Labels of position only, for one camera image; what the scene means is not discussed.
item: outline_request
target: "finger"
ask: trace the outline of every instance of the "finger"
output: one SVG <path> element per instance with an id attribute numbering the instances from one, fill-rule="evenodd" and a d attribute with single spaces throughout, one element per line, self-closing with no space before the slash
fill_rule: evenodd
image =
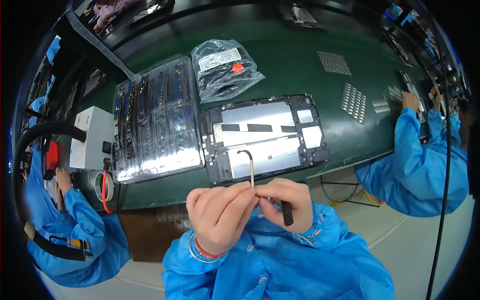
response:
<path id="1" fill-rule="evenodd" d="M 283 213 L 281 210 L 278 210 L 273 203 L 268 201 L 265 197 L 260 197 L 258 203 L 260 204 L 262 213 L 267 220 L 284 228 Z"/>
<path id="2" fill-rule="evenodd" d="M 294 182 L 293 180 L 286 178 L 275 178 L 267 184 L 284 184 L 291 187 L 298 187 L 298 185 L 300 185 L 301 183 Z"/>
<path id="3" fill-rule="evenodd" d="M 284 184 L 259 185 L 255 189 L 259 197 L 279 198 L 291 203 L 293 207 L 300 201 L 299 189 Z"/>
<path id="4" fill-rule="evenodd" d="M 255 196 L 255 189 L 251 187 L 249 182 L 240 182 L 229 186 L 207 205 L 204 216 L 213 221 L 213 224 L 216 224 L 227 206 L 246 190 L 250 190 L 250 193 L 252 193 L 251 198 Z"/>
<path id="5" fill-rule="evenodd" d="M 257 205 L 259 201 L 259 198 L 257 196 L 253 197 L 253 200 L 248 204 L 247 208 L 243 212 L 243 214 L 240 217 L 240 221 L 237 225 L 237 228 L 235 229 L 235 236 L 240 236 L 243 230 L 245 229 L 245 225 L 247 225 L 248 220 L 250 220 L 250 217 L 252 216 L 253 209 Z"/>
<path id="6" fill-rule="evenodd" d="M 193 210 L 195 209 L 195 206 L 197 205 L 198 198 L 200 198 L 200 196 L 207 190 L 209 190 L 209 189 L 208 188 L 198 188 L 198 189 L 192 190 L 188 194 L 186 205 L 187 205 L 187 211 L 188 211 L 189 215 L 191 213 L 193 213 Z"/>
<path id="7" fill-rule="evenodd" d="M 217 228 L 234 232 L 247 207 L 255 202 L 255 189 L 250 187 L 237 195 L 218 218 Z"/>
<path id="8" fill-rule="evenodd" d="M 226 187 L 223 186 L 217 186 L 214 188 L 209 189 L 208 191 L 205 191 L 200 198 L 197 200 L 197 204 L 195 206 L 195 215 L 196 216 L 204 216 L 205 211 L 207 209 L 208 204 L 213 201 L 213 199 L 220 193 L 222 193 L 224 190 L 226 190 Z"/>

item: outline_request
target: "electrical cable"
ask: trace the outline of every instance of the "electrical cable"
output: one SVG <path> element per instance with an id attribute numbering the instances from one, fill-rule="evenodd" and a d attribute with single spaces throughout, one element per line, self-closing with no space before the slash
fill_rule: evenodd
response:
<path id="1" fill-rule="evenodd" d="M 106 170 L 103 170 L 103 184 L 102 184 L 102 202 L 103 202 L 103 208 L 105 209 L 105 211 L 109 214 L 113 213 L 113 210 L 109 210 L 107 208 L 107 200 L 105 198 L 105 185 L 107 183 L 107 171 Z"/>
<path id="2" fill-rule="evenodd" d="M 435 26 L 435 23 L 433 22 L 433 17 L 431 17 L 432 24 L 434 25 L 434 31 L 435 35 L 440 38 L 440 33 L 438 28 Z M 442 55 L 441 51 L 441 43 L 438 43 L 438 52 L 440 53 L 440 57 L 443 63 L 443 68 L 442 68 L 442 73 L 444 76 L 444 85 L 445 85 L 445 102 L 448 104 L 450 97 L 449 97 L 449 92 L 448 92 L 448 85 L 447 85 L 447 76 L 446 76 L 446 61 L 444 59 L 444 56 Z M 444 188 L 444 198 L 442 201 L 442 212 L 440 213 L 440 225 L 438 227 L 438 236 L 437 236 L 437 245 L 435 247 L 435 254 L 433 256 L 433 264 L 432 264 L 432 272 L 430 274 L 430 280 L 428 283 L 428 289 L 427 289 L 427 300 L 430 300 L 432 297 L 432 290 L 433 290 L 433 282 L 435 280 L 435 271 L 437 269 L 437 264 L 438 264 L 438 255 L 440 253 L 440 245 L 442 243 L 442 234 L 444 230 L 444 221 L 445 221 L 445 213 L 446 213 L 446 206 L 447 206 L 447 200 L 448 200 L 448 183 L 450 181 L 450 154 L 451 154 L 451 146 L 452 146 L 452 138 L 451 138 L 451 132 L 450 132 L 450 114 L 446 117 L 447 120 L 447 161 L 446 161 L 446 173 L 445 173 L 445 188 Z"/>
<path id="3" fill-rule="evenodd" d="M 355 185 L 355 190 L 353 191 L 352 195 L 350 195 L 350 197 L 348 197 L 347 199 L 345 199 L 343 201 L 336 201 L 336 200 L 333 200 L 332 198 L 328 197 L 327 193 L 325 193 L 324 183 L 326 183 L 326 184 L 341 184 L 341 185 Z M 328 200 L 330 200 L 331 202 L 335 202 L 335 203 L 351 202 L 351 203 L 356 203 L 356 204 L 361 204 L 361 205 L 366 205 L 366 206 L 379 207 L 379 206 L 376 206 L 376 205 L 373 205 L 373 204 L 367 204 L 367 203 L 356 202 L 356 201 L 351 201 L 350 200 L 353 197 L 353 195 L 355 194 L 355 192 L 357 191 L 357 189 L 360 185 L 360 182 L 357 182 L 357 183 L 324 182 L 323 181 L 323 175 L 320 175 L 320 185 L 322 186 L 322 191 L 324 192 L 325 197 Z"/>

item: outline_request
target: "power cord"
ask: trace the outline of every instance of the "power cord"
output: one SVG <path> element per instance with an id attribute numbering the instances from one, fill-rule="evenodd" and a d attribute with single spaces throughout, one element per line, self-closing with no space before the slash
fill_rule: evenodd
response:
<path id="1" fill-rule="evenodd" d="M 441 38 L 440 32 L 433 21 L 433 17 L 430 14 L 430 21 L 431 24 L 433 24 L 433 29 L 435 31 L 435 36 L 438 37 L 439 39 Z M 441 63 L 443 63 L 442 67 L 442 74 L 444 77 L 444 86 L 445 86 L 445 103 L 448 105 L 449 100 L 450 100 L 450 93 L 448 92 L 448 82 L 447 82 L 447 76 L 446 76 L 446 68 L 447 68 L 447 62 L 445 61 L 445 57 L 443 56 L 443 49 L 441 49 L 443 46 L 441 45 L 442 43 L 438 43 L 438 52 L 440 53 L 440 60 Z M 445 188 L 444 188 L 444 198 L 442 201 L 442 212 L 440 213 L 440 225 L 438 227 L 438 236 L 437 236 L 437 245 L 435 246 L 435 254 L 433 256 L 433 264 L 432 264 L 432 272 L 430 273 L 430 280 L 428 283 L 428 289 L 427 289 L 427 300 L 430 300 L 432 297 L 432 290 L 433 290 L 433 282 L 435 280 L 435 271 L 437 269 L 437 264 L 438 264 L 438 255 L 440 253 L 440 245 L 442 243 L 442 234 L 444 230 L 444 221 L 445 221 L 445 213 L 446 213 L 446 206 L 447 206 L 447 199 L 448 199 L 448 183 L 450 181 L 450 154 L 451 154 L 451 147 L 452 147 L 452 137 L 451 137 L 451 132 L 450 132 L 450 114 L 447 113 L 446 116 L 447 120 L 447 160 L 446 160 L 446 173 L 445 173 Z"/>
<path id="2" fill-rule="evenodd" d="M 352 195 L 350 195 L 347 199 L 343 200 L 343 201 L 336 201 L 336 200 L 333 200 L 332 198 L 330 198 L 327 193 L 325 193 L 325 188 L 324 188 L 324 183 L 326 184 L 339 184 L 339 185 L 355 185 L 355 190 L 353 191 Z M 366 206 L 373 206 L 373 207 L 379 207 L 377 205 L 373 205 L 373 204 L 367 204 L 367 203 L 362 203 L 362 202 L 357 202 L 357 201 L 351 201 L 350 199 L 353 197 L 353 195 L 356 193 L 359 185 L 360 185 L 360 182 L 357 181 L 357 183 L 342 183 L 342 182 L 324 182 L 323 181 L 323 175 L 320 175 L 320 184 L 322 186 L 322 191 L 324 192 L 325 194 L 325 197 L 330 200 L 331 202 L 335 202 L 335 203 L 343 203 L 343 202 L 350 202 L 350 203 L 356 203 L 356 204 L 361 204 L 361 205 L 366 205 Z"/>

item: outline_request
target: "hand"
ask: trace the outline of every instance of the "hand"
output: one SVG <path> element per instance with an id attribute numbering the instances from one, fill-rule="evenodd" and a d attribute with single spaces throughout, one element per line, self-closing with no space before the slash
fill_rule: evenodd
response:
<path id="1" fill-rule="evenodd" d="M 211 255 L 230 250 L 239 240 L 257 202 L 255 189 L 249 182 L 191 191 L 187 210 L 200 247 Z"/>
<path id="2" fill-rule="evenodd" d="M 312 200 L 306 184 L 296 183 L 285 178 L 275 178 L 267 185 L 255 187 L 264 217 L 289 232 L 303 234 L 313 225 Z M 274 203 L 281 207 L 281 201 L 292 206 L 293 224 L 285 226 L 283 213 Z"/>
<path id="3" fill-rule="evenodd" d="M 417 112 L 419 105 L 419 101 L 413 94 L 402 91 L 402 108 L 411 108 L 414 112 Z"/>
<path id="4" fill-rule="evenodd" d="M 55 170 L 55 178 L 60 190 L 65 195 L 72 188 L 72 180 L 70 179 L 70 174 L 64 170 L 57 168 Z"/>
<path id="5" fill-rule="evenodd" d="M 432 95 L 435 95 L 435 98 L 432 100 L 433 108 L 436 111 L 440 111 L 440 105 L 442 104 L 442 94 L 440 94 L 440 91 L 438 90 L 438 85 L 434 86 L 430 93 L 432 93 Z"/>
<path id="6" fill-rule="evenodd" d="M 57 202 L 57 207 L 60 210 L 63 210 L 63 195 L 61 194 L 61 189 L 59 188 L 59 183 L 55 180 L 55 201 Z"/>
<path id="7" fill-rule="evenodd" d="M 27 170 L 24 170 L 24 172 L 22 173 L 22 176 L 24 177 L 24 181 L 27 181 L 27 179 L 28 179 Z"/>

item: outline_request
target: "black tape strip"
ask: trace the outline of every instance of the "black tape strip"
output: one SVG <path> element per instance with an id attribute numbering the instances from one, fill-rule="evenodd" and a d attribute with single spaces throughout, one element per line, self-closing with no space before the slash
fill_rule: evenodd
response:
<path id="1" fill-rule="evenodd" d="M 296 133 L 297 129 L 295 126 L 280 126 L 282 132 L 291 132 Z M 247 129 L 249 132 L 273 132 L 271 125 L 263 124 L 247 124 Z M 239 124 L 222 124 L 222 131 L 240 131 Z"/>
<path id="2" fill-rule="evenodd" d="M 282 128 L 282 132 L 297 132 L 297 128 L 295 126 L 280 126 Z"/>
<path id="3" fill-rule="evenodd" d="M 222 124 L 222 131 L 240 131 L 238 124 Z"/>
<path id="4" fill-rule="evenodd" d="M 252 132 L 273 132 L 271 125 L 247 124 L 247 128 Z"/>

